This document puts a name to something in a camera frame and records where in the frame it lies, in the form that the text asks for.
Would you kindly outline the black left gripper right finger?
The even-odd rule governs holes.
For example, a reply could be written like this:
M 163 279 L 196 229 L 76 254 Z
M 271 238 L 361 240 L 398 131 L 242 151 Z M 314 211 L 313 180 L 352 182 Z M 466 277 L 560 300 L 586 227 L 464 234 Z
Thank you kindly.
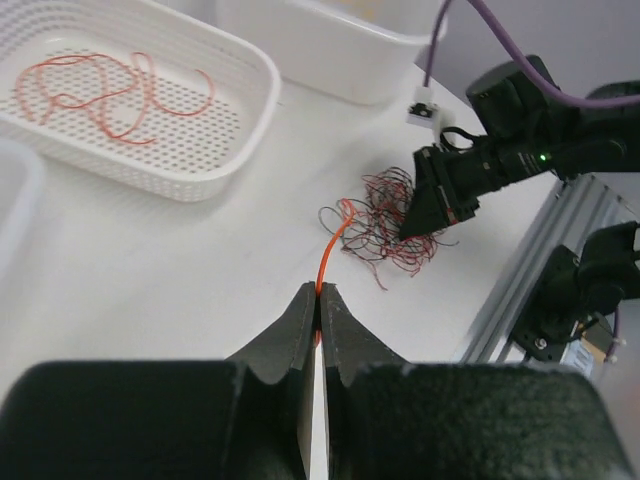
M 319 298 L 332 479 L 621 479 L 605 405 L 561 365 L 412 363 Z

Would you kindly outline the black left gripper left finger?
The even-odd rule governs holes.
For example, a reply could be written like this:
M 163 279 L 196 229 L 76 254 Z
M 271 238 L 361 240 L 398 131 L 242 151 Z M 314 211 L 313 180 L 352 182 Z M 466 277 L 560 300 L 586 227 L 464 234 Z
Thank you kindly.
M 305 479 L 316 292 L 230 357 L 49 361 L 1 406 L 5 479 Z

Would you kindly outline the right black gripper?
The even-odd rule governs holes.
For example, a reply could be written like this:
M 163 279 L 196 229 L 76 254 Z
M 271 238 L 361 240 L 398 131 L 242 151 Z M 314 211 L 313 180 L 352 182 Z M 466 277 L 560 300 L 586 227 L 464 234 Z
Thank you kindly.
M 400 226 L 399 238 L 432 234 L 475 216 L 478 198 L 505 182 L 499 155 L 505 143 L 480 136 L 472 147 L 452 151 L 437 144 L 413 153 L 415 189 Z

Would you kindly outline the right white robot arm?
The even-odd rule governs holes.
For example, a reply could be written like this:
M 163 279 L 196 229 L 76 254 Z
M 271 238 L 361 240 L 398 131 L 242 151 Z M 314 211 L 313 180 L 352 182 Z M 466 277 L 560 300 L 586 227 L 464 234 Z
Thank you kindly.
M 507 62 L 467 90 L 483 135 L 415 153 L 404 239 L 471 219 L 483 194 L 508 185 L 547 172 L 561 185 L 458 364 L 405 361 L 334 285 L 323 288 L 331 478 L 636 477 L 576 360 L 593 347 L 613 353 L 619 305 L 639 296 L 638 223 L 607 226 L 601 211 L 585 212 L 596 174 L 639 169 L 638 90 L 609 84 L 573 106 L 540 58 Z

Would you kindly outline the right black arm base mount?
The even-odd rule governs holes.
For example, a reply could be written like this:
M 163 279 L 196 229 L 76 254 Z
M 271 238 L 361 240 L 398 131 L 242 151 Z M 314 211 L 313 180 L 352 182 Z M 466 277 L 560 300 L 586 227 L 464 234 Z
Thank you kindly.
M 558 362 L 579 339 L 624 300 L 639 297 L 636 221 L 599 229 L 577 255 L 553 249 L 525 301 L 509 339 L 530 357 Z

